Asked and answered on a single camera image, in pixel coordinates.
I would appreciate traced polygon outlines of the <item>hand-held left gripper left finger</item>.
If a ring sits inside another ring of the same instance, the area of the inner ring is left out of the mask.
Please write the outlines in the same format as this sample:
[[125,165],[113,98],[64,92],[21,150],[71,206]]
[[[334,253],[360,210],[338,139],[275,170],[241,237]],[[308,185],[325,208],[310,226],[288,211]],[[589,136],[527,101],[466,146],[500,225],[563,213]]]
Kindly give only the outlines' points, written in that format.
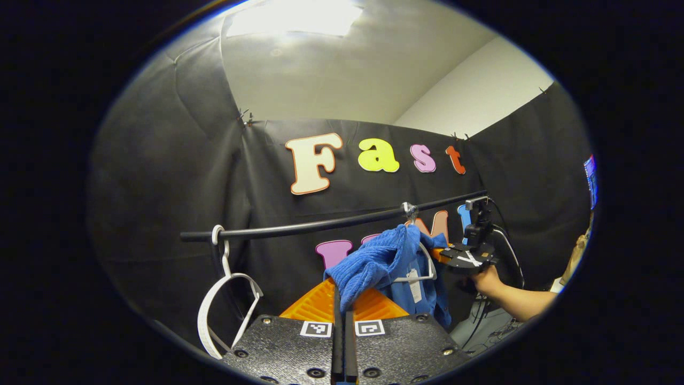
[[338,384],[343,380],[343,317],[328,278],[280,316],[262,314],[222,357],[257,382]]

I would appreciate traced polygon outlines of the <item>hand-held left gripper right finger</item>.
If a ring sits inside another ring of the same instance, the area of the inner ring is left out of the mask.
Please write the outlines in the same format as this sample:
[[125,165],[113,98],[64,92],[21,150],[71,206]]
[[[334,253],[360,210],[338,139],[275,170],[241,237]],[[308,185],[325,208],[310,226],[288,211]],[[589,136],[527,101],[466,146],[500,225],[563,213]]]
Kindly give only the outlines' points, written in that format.
[[416,384],[469,360],[432,315],[409,314],[377,289],[345,312],[345,382]]

